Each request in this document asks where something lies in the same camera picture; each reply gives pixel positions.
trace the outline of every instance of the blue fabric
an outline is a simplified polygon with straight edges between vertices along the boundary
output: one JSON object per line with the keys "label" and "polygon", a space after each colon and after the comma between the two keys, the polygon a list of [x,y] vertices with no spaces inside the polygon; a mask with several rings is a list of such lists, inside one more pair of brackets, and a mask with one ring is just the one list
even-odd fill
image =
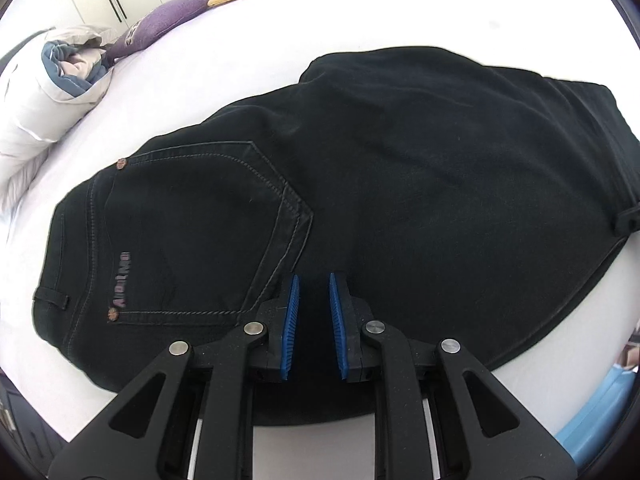
{"label": "blue fabric", "polygon": [[577,415],[556,434],[556,440],[581,468],[605,445],[626,407],[636,374],[615,365]]}
{"label": "blue fabric", "polygon": [[47,41],[42,47],[42,63],[49,78],[58,88],[73,97],[81,96],[107,73],[107,67],[103,62],[96,63],[86,79],[75,75],[65,75],[60,68],[60,61],[67,60],[78,50],[80,50],[78,47],[60,40]]}

